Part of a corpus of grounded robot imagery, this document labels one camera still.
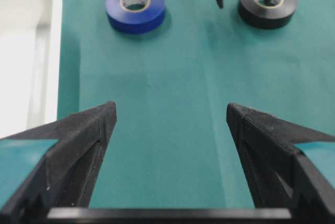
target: white tray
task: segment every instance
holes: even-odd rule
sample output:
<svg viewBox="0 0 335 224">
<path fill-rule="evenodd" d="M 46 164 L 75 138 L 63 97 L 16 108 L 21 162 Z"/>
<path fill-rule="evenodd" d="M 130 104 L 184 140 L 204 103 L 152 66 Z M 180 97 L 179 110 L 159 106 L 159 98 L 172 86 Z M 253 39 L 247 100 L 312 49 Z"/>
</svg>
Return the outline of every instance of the white tray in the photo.
<svg viewBox="0 0 335 224">
<path fill-rule="evenodd" d="M 0 0 L 0 138 L 57 119 L 62 0 Z"/>
</svg>

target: green cloth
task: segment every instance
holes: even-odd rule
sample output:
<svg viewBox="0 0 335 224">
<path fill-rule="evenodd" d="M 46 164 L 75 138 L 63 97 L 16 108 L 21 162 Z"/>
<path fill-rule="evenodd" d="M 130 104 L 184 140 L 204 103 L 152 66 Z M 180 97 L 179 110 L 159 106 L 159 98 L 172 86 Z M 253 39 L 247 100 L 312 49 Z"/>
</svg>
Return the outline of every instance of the green cloth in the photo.
<svg viewBox="0 0 335 224">
<path fill-rule="evenodd" d="M 59 117 L 117 105 L 92 207 L 252 207 L 229 102 L 335 133 L 333 0 L 299 0 L 278 30 L 246 25 L 238 0 L 166 0 L 137 36 L 110 27 L 104 1 L 63 0 Z"/>
<path fill-rule="evenodd" d="M 311 142 L 295 144 L 295 147 L 302 150 L 330 185 L 335 188 L 335 143 Z"/>
<path fill-rule="evenodd" d="M 0 209 L 57 140 L 0 141 Z"/>
</svg>

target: blue tape roll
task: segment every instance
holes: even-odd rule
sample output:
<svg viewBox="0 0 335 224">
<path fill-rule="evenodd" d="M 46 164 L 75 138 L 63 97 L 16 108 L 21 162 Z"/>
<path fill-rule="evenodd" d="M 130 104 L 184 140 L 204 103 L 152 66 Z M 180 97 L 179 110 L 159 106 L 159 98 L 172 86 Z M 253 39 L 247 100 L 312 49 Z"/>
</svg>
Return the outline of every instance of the blue tape roll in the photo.
<svg viewBox="0 0 335 224">
<path fill-rule="evenodd" d="M 125 33 L 149 32 L 165 18 L 165 0 L 106 0 L 105 5 L 111 25 Z"/>
</svg>

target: green fabric surface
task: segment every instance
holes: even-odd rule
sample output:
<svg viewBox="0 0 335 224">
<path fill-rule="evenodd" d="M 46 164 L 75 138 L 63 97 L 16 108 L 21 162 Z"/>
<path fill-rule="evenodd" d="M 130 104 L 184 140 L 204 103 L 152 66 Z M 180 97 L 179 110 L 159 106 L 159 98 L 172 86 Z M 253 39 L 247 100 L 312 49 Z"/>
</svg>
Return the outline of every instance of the green fabric surface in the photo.
<svg viewBox="0 0 335 224">
<path fill-rule="evenodd" d="M 299 0 L 278 30 L 246 25 L 238 0 L 166 0 L 137 36 L 110 27 L 104 0 L 63 2 L 59 117 L 117 105 L 92 207 L 252 207 L 229 102 L 335 133 L 333 0 Z"/>
<path fill-rule="evenodd" d="M 295 144 L 302 150 L 316 168 L 323 174 L 327 181 L 335 188 L 335 143 L 311 142 Z"/>
<path fill-rule="evenodd" d="M 0 209 L 57 140 L 0 141 Z"/>
</svg>

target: tape roll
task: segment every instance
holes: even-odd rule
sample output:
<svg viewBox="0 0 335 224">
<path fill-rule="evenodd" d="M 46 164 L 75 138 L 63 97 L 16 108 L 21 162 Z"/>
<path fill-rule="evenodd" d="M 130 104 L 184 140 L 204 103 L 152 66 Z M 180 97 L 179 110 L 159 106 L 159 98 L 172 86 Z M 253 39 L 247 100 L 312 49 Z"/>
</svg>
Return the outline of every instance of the tape roll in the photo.
<svg viewBox="0 0 335 224">
<path fill-rule="evenodd" d="M 165 0 L 106 0 L 105 5 L 111 25 L 125 33 L 149 32 L 165 18 Z"/>
<path fill-rule="evenodd" d="M 285 26 L 292 18 L 298 0 L 272 0 L 266 6 L 264 0 L 240 0 L 239 14 L 250 25 L 262 29 L 276 29 Z"/>
</svg>

